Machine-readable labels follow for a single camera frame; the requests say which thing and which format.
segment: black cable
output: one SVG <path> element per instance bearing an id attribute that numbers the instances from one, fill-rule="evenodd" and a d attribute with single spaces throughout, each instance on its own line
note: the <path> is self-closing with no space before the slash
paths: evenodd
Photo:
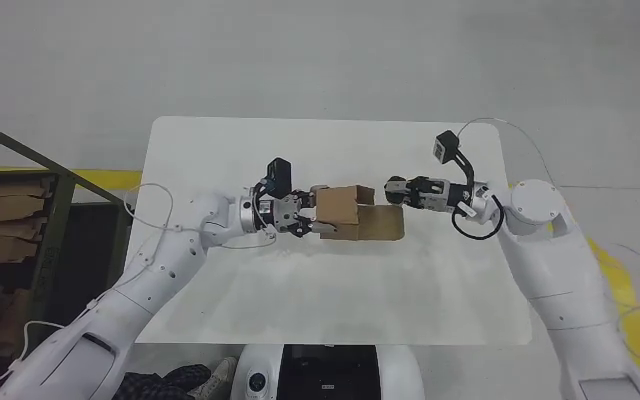
<path id="1" fill-rule="evenodd" d="M 504 222 L 504 207 L 502 207 L 502 204 L 500 203 L 500 201 L 498 200 L 498 198 L 495 195 L 492 195 L 491 198 L 493 199 L 493 201 L 496 203 L 496 206 L 498 207 L 498 210 L 500 211 L 500 220 L 498 221 L 498 225 L 496 225 L 495 229 L 492 230 L 490 233 L 484 235 L 484 236 L 473 236 L 468 234 L 467 232 L 463 231 L 459 226 L 458 223 L 456 222 L 456 214 L 460 214 L 459 213 L 459 208 L 456 208 L 453 213 L 451 214 L 451 224 L 453 224 L 453 227 L 456 228 L 456 230 L 458 232 L 460 232 L 460 234 L 464 237 L 467 237 L 469 239 L 473 239 L 473 240 L 487 240 L 491 237 L 493 237 L 496 233 L 498 233 L 500 231 L 500 228 L 502 228 L 502 223 Z"/>

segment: black panel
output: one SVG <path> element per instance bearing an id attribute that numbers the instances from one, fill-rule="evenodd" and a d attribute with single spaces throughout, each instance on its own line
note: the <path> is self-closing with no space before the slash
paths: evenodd
<path id="1" fill-rule="evenodd" d="M 375 346 L 286 345 L 278 400 L 380 400 Z"/>

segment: shoe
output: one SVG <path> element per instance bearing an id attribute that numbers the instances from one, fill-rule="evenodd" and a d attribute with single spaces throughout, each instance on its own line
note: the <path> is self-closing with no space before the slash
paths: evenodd
<path id="1" fill-rule="evenodd" d="M 227 357 L 218 365 L 208 381 L 190 391 L 195 400 L 226 400 L 231 394 L 231 385 L 238 360 Z"/>

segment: gray floor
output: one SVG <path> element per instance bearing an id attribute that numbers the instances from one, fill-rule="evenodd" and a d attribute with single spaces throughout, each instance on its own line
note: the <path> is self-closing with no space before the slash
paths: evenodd
<path id="1" fill-rule="evenodd" d="M 639 34 L 635 0 L 5 0 L 0 130 L 68 167 L 139 169 L 161 115 L 496 116 L 536 140 L 589 235 L 638 248 Z M 545 177 L 499 128 L 511 181 Z M 428 394 L 557 397 L 534 327 L 528 346 L 416 349 Z M 140 365 L 227 350 L 172 348 L 139 349 Z"/>

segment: cardboard box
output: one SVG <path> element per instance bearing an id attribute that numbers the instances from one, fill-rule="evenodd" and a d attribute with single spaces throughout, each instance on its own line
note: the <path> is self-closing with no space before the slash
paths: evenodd
<path id="1" fill-rule="evenodd" d="M 46 217 L 0 221 L 0 236 L 41 241 L 42 225 L 46 222 Z"/>
<path id="2" fill-rule="evenodd" d="M 25 182 L 0 183 L 0 197 L 4 196 L 33 196 L 39 198 L 51 197 L 53 177 L 46 177 Z"/>
<path id="3" fill-rule="evenodd" d="M 402 207 L 374 205 L 375 190 L 355 185 L 321 189 L 316 193 L 316 218 L 333 224 L 335 233 L 322 233 L 332 240 L 399 240 L 404 237 Z"/>
<path id="4" fill-rule="evenodd" d="M 0 197 L 0 221 L 11 221 L 30 217 L 43 208 L 43 199 L 31 196 Z"/>
<path id="5" fill-rule="evenodd" d="M 36 255 L 38 245 L 15 237 L 0 236 L 0 264 L 19 263 Z"/>

